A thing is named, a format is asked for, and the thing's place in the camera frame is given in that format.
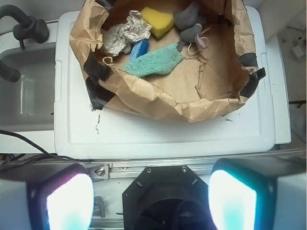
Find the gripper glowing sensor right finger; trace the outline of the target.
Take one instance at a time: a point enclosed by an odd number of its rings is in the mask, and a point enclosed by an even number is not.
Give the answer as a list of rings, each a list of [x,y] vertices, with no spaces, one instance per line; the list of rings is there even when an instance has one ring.
[[[305,230],[307,166],[277,157],[221,158],[208,201],[219,230]]]

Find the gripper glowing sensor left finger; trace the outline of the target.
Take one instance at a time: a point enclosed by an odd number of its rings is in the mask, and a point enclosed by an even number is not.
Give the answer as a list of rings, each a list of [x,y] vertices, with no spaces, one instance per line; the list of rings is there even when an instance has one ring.
[[[0,167],[2,230],[87,230],[93,208],[93,181],[79,163]]]

